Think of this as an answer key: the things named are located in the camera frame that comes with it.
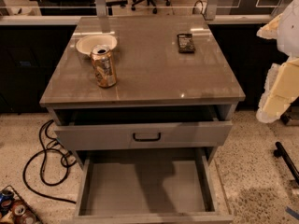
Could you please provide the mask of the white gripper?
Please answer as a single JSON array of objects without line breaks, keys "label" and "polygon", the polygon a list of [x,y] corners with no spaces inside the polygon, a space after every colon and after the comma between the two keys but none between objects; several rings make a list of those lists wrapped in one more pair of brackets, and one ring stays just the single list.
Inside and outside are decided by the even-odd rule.
[{"label": "white gripper", "polygon": [[[277,39],[278,50],[289,57],[299,57],[299,0],[292,0],[282,14],[261,27],[257,34],[264,39]],[[299,59],[282,65],[273,63],[268,70],[256,118],[262,123],[280,119],[299,97]]]}]

